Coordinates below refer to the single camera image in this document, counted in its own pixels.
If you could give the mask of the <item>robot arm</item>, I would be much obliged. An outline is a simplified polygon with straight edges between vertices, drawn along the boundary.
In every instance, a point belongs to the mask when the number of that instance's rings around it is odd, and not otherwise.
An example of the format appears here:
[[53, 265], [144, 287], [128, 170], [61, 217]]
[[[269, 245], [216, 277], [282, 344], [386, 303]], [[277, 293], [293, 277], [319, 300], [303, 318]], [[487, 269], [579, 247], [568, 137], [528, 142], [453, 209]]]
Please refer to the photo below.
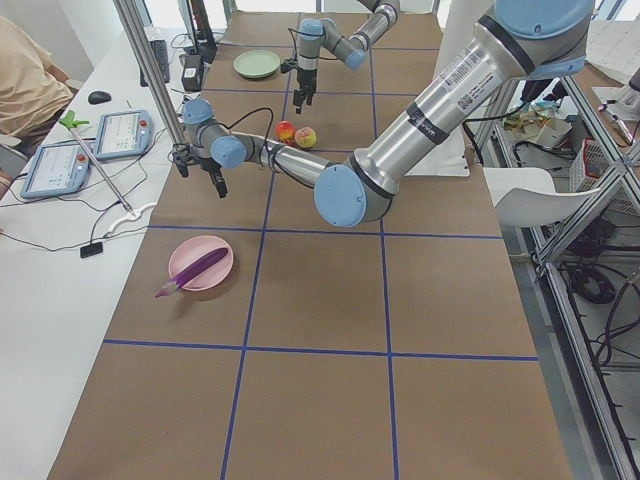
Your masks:
[[376, 221], [390, 209], [401, 179], [512, 79], [572, 75], [586, 59], [592, 1], [496, 1], [475, 22], [469, 44], [366, 148], [343, 163], [270, 139], [233, 133], [209, 102], [184, 104], [195, 147], [213, 169], [265, 166], [312, 189], [320, 216], [337, 227]]
[[290, 29], [294, 44], [291, 58], [280, 65], [282, 73], [296, 71], [298, 87], [294, 90], [295, 113], [311, 105], [317, 89], [318, 69], [322, 50], [351, 70], [364, 63], [371, 47], [396, 23], [401, 14], [400, 2], [360, 1], [370, 17], [351, 35], [346, 36], [331, 18], [303, 18], [296, 29]]

